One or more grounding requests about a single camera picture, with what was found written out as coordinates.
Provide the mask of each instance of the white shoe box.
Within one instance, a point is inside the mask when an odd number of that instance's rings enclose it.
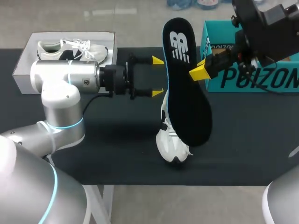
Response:
[[[83,41],[90,40],[91,43],[104,45],[108,48],[106,60],[100,64],[105,67],[107,64],[116,64],[117,47],[114,32],[39,32],[32,33],[19,61],[14,68],[13,77],[22,94],[36,94],[30,82],[30,69],[33,62],[37,61],[37,43],[45,41],[57,43],[60,39]]]

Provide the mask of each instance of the gray floor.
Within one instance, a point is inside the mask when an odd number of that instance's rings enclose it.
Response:
[[[268,0],[261,9],[296,0]],[[0,0],[0,48],[22,48],[35,31],[115,31],[119,47],[161,46],[173,17],[192,24],[200,45],[204,20],[229,19],[230,4],[171,11],[166,0]],[[113,224],[263,224],[265,187],[116,186]]]

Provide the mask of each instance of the shoe sole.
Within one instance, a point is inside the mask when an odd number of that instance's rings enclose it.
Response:
[[[212,110],[199,82],[194,82],[189,75],[189,71],[197,65],[192,26],[185,19],[171,19],[163,28],[162,39],[170,122],[186,145],[200,146],[211,135]]]

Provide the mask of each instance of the shoelace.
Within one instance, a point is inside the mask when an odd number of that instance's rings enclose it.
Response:
[[[173,127],[172,127],[172,125],[170,124],[170,122],[169,122],[169,120],[166,118],[165,119],[165,124],[169,127],[169,132],[168,132],[168,136],[169,137],[177,137],[178,138],[178,135],[177,135],[177,133],[175,132],[175,130],[173,129]],[[188,155],[193,155],[192,153],[190,153],[189,152],[189,147],[184,147],[184,149],[185,149],[185,151],[186,151],[186,153],[188,154]]]
[[[94,59],[94,55],[89,51],[90,41],[74,39],[73,41],[65,40],[64,42],[71,45],[73,48],[79,49],[81,51],[81,54],[75,57],[74,59],[77,59],[78,57],[82,56],[83,53],[87,59]]]

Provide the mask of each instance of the white sneaker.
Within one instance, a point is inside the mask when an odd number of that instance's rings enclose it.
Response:
[[[105,46],[80,39],[60,40],[54,44],[39,41],[37,44],[37,57],[40,60],[80,60],[101,63],[107,55],[108,48]]]
[[[168,114],[165,113],[168,91],[164,97],[161,106],[161,129],[156,136],[156,143],[158,150],[162,157],[173,163],[180,163],[186,160],[188,155],[192,155],[189,152],[189,146],[182,142],[177,136],[176,132],[170,124]]]

